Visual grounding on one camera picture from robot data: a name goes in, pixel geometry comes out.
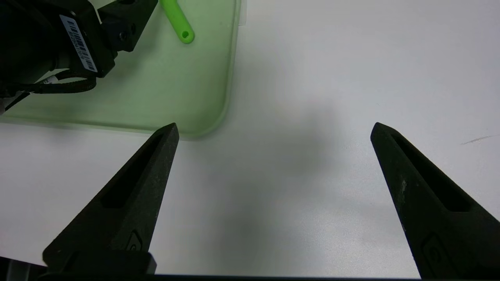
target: green handle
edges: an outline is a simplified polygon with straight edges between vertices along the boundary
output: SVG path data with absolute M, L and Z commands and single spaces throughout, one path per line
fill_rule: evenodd
M 160 0 L 160 4 L 180 41 L 184 44 L 193 42 L 195 32 L 191 28 L 183 10 L 179 7 L 177 0 Z

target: barcode label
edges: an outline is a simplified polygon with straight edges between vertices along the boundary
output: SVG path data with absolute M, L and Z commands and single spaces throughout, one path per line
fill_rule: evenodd
M 92 59 L 89 48 L 87 48 L 87 44 L 85 43 L 84 37 L 80 32 L 80 28 L 78 28 L 77 22 L 71 17 L 67 17 L 62 14 L 60 14 L 59 17 L 61 18 L 62 24 L 66 28 L 66 32 L 69 35 L 71 42 L 73 42 L 74 49 L 76 50 L 83 67 L 86 70 L 97 73 L 96 64 Z

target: robotic arm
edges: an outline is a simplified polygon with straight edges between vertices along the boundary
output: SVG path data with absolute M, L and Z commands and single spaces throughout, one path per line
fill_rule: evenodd
M 157 3 L 116 0 L 96 12 L 88 0 L 0 0 L 0 114 L 31 93 L 93 89 L 119 51 L 134 50 Z M 56 69 L 68 70 L 35 83 Z M 84 80 L 54 84 L 75 77 Z

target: translucent green board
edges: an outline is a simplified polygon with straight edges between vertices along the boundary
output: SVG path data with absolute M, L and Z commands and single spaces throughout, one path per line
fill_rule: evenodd
M 101 6 L 110 0 L 93 0 Z M 199 137 L 224 118 L 231 92 L 240 0 L 178 0 L 195 33 L 182 43 L 158 4 L 135 50 L 91 91 L 32 94 L 8 110 L 15 118 L 55 124 L 155 131 L 176 122 Z

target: white table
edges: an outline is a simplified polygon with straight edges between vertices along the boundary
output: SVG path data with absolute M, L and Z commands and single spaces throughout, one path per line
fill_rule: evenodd
M 418 277 L 375 122 L 500 218 L 500 138 L 467 143 L 500 134 L 499 12 L 496 0 L 249 0 L 227 118 L 177 149 L 156 272 Z M 0 132 L 0 256 L 37 264 L 148 137 Z

